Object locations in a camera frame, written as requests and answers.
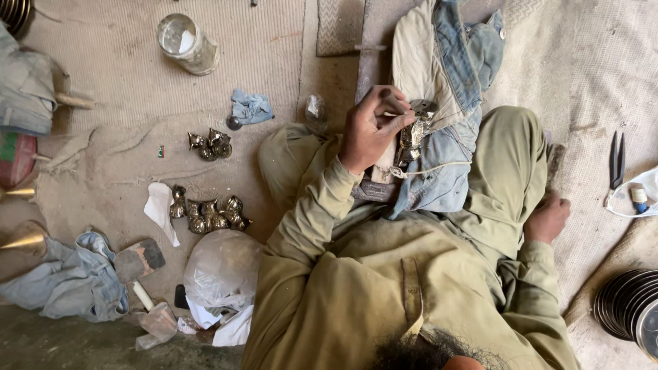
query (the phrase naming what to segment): sleeve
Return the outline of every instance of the sleeve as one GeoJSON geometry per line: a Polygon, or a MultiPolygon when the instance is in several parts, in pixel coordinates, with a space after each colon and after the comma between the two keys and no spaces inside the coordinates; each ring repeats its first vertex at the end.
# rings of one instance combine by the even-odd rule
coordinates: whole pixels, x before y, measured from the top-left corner
{"type": "Polygon", "coordinates": [[[507,301],[502,316],[554,369],[579,369],[560,316],[553,248],[525,242],[516,261],[500,266],[507,301]]]}
{"type": "Polygon", "coordinates": [[[351,174],[334,158],[306,187],[306,193],[288,211],[267,242],[261,256],[251,330],[242,359],[243,369],[270,362],[276,345],[297,312],[308,275],[334,223],[345,218],[354,198],[350,192],[362,175],[351,174]]]}

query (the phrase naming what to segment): man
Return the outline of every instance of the man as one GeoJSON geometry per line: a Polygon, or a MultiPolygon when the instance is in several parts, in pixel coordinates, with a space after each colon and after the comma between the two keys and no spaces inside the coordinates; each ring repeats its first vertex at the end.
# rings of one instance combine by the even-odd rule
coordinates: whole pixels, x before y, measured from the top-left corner
{"type": "Polygon", "coordinates": [[[349,195],[413,113],[376,86],[323,141],[288,125],[261,146],[289,209],[259,269],[244,369],[576,369],[551,243],[569,201],[544,197],[545,136],[527,109],[483,119],[460,212],[353,207],[349,195]],[[519,240],[524,242],[519,249],[519,240]]]}

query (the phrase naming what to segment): scissors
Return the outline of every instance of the scissors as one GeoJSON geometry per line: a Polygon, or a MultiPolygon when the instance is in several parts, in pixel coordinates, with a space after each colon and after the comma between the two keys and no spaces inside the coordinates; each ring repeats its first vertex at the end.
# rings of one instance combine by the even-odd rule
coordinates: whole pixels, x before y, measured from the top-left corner
{"type": "Polygon", "coordinates": [[[610,189],[617,189],[624,181],[624,168],[626,166],[626,150],[624,147],[624,133],[619,140],[617,151],[617,131],[613,136],[613,145],[610,149],[610,189]]]}

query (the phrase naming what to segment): olive green kurta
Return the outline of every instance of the olive green kurta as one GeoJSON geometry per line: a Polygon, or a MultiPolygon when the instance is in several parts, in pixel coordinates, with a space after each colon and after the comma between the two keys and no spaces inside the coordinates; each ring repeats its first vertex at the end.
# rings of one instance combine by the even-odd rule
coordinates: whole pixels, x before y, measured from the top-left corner
{"type": "Polygon", "coordinates": [[[336,159],[337,140],[301,125],[269,137],[261,170],[289,211],[261,258],[243,368],[364,369],[377,343],[421,325],[421,334],[448,330],[511,369],[578,368],[551,246],[518,249],[544,194],[541,124],[527,109],[498,108],[477,145],[464,210],[388,221],[380,205],[352,209],[361,177],[336,159]]]}

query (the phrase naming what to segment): rope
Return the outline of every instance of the rope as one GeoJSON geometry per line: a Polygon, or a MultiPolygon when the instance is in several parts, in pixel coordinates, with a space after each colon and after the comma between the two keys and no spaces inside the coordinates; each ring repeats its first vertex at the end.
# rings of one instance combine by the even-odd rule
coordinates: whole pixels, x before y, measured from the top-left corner
{"type": "Polygon", "coordinates": [[[441,167],[449,166],[449,165],[469,165],[473,163],[472,161],[468,162],[448,162],[448,163],[443,163],[441,165],[438,165],[436,167],[432,167],[431,169],[428,169],[426,171],[418,171],[418,172],[403,172],[401,168],[399,167],[389,167],[388,169],[383,169],[382,167],[379,167],[378,165],[375,165],[379,169],[379,171],[382,171],[384,173],[384,180],[388,178],[389,175],[397,178],[407,178],[409,175],[412,174],[424,174],[428,172],[432,172],[434,170],[438,170],[441,167]]]}

